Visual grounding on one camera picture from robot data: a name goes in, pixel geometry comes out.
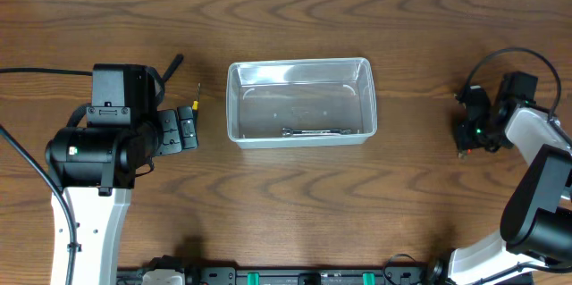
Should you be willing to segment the black yellow screwdriver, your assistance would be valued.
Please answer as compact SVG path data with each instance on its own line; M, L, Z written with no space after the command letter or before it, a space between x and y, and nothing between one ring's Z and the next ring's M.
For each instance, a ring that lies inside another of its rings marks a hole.
M200 91L201 91L201 84L198 83L196 98L193 101L193 105L191 106L194 124L198 123L198 108L199 108L199 101L200 101Z

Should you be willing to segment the silver combination wrench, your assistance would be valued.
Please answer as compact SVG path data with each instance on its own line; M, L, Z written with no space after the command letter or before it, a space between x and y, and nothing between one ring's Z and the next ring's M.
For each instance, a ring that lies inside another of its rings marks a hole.
M284 138L315 137L315 136L342 136L352 133L352 129L326 129L326 130L294 130L283 128L281 134Z

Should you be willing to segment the small claw hammer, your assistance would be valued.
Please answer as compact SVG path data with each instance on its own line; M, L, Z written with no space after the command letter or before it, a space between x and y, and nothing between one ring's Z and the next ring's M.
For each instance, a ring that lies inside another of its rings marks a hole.
M175 57L173 58L172 62L170 63L170 65L168 66L168 68L166 69L166 71L162 77L162 80L164 81L164 83L166 83L172 77L172 75L176 72L176 70L182 64L183 60L184 60L183 54L175 55Z

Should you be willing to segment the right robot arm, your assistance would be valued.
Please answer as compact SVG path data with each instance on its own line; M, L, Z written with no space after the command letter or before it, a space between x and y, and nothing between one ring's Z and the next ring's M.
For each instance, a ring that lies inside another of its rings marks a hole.
M455 130L460 155L515 147L528 169L493 234L452 250L429 267L427 284L531 284L533 273L571 271L571 140L534 101L538 79L506 73L495 100L466 83L456 98L467 117Z

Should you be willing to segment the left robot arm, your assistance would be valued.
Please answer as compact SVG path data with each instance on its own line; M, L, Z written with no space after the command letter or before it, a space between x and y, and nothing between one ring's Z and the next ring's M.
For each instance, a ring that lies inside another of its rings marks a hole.
M115 283L139 168L197 147L197 106L158 108L181 61L177 55L164 75L144 65L95 65L90 103L48 142L48 175L56 185L51 283Z

